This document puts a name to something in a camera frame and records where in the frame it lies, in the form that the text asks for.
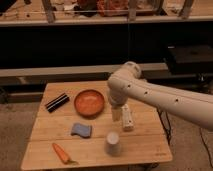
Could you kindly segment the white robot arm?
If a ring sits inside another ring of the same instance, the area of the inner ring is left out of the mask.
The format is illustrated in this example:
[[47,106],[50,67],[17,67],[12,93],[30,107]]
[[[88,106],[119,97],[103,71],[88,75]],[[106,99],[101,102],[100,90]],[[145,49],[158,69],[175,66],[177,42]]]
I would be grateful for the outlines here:
[[140,66],[128,61],[110,75],[112,107],[123,106],[131,98],[213,131],[213,95],[148,83],[140,79],[141,74]]

